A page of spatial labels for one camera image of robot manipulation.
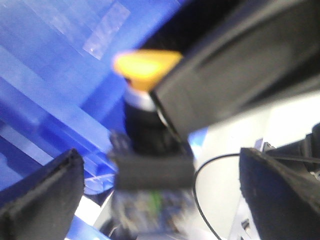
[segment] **blue plastic surface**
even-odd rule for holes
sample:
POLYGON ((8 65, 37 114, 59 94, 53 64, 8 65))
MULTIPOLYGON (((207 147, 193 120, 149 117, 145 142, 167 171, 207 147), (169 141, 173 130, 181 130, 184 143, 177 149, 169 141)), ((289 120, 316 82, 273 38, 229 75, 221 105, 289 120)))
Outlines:
POLYGON ((32 174, 41 165, 0 136, 0 191, 32 174))
POLYGON ((67 234, 69 240, 110 240, 94 227, 86 224, 77 216, 74 216, 71 228, 67 234))
POLYGON ((189 134, 188 141, 195 158, 199 157, 202 152, 202 145, 205 141, 208 128, 202 128, 189 134))
MULTIPOLYGON (((111 188, 115 168, 106 153, 110 130, 124 130, 126 85, 112 58, 140 46, 182 2, 0 0, 0 136, 25 154, 11 159, 44 165, 76 148, 85 192, 111 188)), ((11 178, 18 168, 7 165, 0 175, 11 178)))

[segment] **white surface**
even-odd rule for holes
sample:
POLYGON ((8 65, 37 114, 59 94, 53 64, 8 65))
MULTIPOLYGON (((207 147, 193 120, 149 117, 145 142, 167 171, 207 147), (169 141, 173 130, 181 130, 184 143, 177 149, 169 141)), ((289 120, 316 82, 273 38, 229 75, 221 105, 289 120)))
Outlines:
POLYGON ((125 101, 133 107, 142 109, 148 112, 157 111, 154 101, 151 99, 149 93, 138 91, 132 87, 127 87, 124 94, 125 101))
POLYGON ((101 206, 101 213, 94 222, 93 226, 96 229, 100 229, 105 222, 111 219, 111 198, 113 196, 114 192, 112 192, 104 201, 103 205, 101 206))
POLYGON ((217 238, 211 233, 201 228, 192 228, 189 233, 189 240, 217 240, 217 238))
MULTIPOLYGON (((277 102, 209 128, 196 166, 219 155, 238 153, 264 138, 279 147, 303 139, 320 122, 320 93, 277 102)), ((227 238, 240 199, 239 160, 221 159, 203 169, 197 181, 200 205, 219 235, 227 238)), ((191 225, 209 231, 196 212, 191 225)))
POLYGON ((249 206, 242 196, 240 197, 237 212, 234 217, 231 232, 228 239, 239 240, 240 237, 242 237, 243 240, 260 240, 249 206), (246 231, 242 226, 242 222, 247 219, 249 220, 248 231, 246 231))
POLYGON ((82 196, 75 215, 85 223, 93 226, 101 213, 101 207, 89 198, 82 196))

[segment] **yellow plastic piece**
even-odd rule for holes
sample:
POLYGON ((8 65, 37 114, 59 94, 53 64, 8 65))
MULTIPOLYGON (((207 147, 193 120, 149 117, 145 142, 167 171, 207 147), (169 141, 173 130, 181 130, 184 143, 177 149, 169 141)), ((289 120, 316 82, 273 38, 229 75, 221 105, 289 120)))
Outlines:
POLYGON ((137 50, 117 55, 113 69, 127 78, 135 90, 149 92, 181 58, 177 51, 137 50))

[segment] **black cable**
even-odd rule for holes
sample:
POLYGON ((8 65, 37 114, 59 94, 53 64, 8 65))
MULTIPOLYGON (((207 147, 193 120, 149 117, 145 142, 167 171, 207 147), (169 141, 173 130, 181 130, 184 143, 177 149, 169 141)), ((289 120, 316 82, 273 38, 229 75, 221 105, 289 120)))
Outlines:
POLYGON ((196 192, 196 181, 197 181, 197 177, 200 173, 200 171, 207 166, 208 164, 214 162, 215 160, 219 160, 219 159, 224 159, 224 158, 231 158, 231 157, 238 157, 240 155, 240 153, 231 153, 231 154, 226 154, 226 155, 221 155, 221 156, 217 156, 215 158, 212 158, 208 161, 206 161, 194 174, 194 178, 193 178, 193 185, 192 185, 192 191, 193 191, 193 196, 194 196, 194 201, 195 201, 195 205, 198 208, 198 211, 201 215, 201 217, 203 218, 204 222, 206 223, 206 225, 208 226, 208 228, 211 230, 211 232, 215 235, 215 237, 218 240, 222 240, 221 237, 218 235, 218 233, 214 230, 214 228, 210 225, 210 223, 208 222, 204 212, 202 211, 199 201, 198 201, 198 197, 197 197, 197 192, 196 192))
POLYGON ((320 158, 306 157, 306 156, 290 156, 290 155, 270 155, 277 160, 296 161, 311 164, 320 164, 320 158))

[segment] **black plastic housing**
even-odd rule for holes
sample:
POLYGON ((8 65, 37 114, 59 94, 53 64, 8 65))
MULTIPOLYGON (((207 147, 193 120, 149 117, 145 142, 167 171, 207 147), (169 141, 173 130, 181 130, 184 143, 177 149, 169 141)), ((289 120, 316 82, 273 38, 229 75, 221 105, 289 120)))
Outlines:
POLYGON ((241 192, 262 240, 319 239, 320 184, 300 160, 283 164, 254 148, 241 150, 241 192))
POLYGON ((67 151, 0 192, 0 240, 64 240, 84 194, 84 162, 67 151))
POLYGON ((320 89, 319 53, 320 1, 244 1, 150 94, 185 140, 253 107, 320 89))
POLYGON ((189 0, 155 32, 143 49, 164 49, 186 53, 209 30, 234 10, 243 0, 189 0))
POLYGON ((159 118, 156 111, 145 111, 124 104, 125 131, 134 151, 148 156, 170 156, 180 150, 180 143, 159 118))
POLYGON ((110 141, 113 150, 108 156, 117 165, 114 179, 116 190, 191 188, 195 167, 194 156, 188 144, 181 144, 178 151, 171 154, 156 152, 153 155, 141 155, 133 151, 131 140, 124 134, 114 133, 110 141))

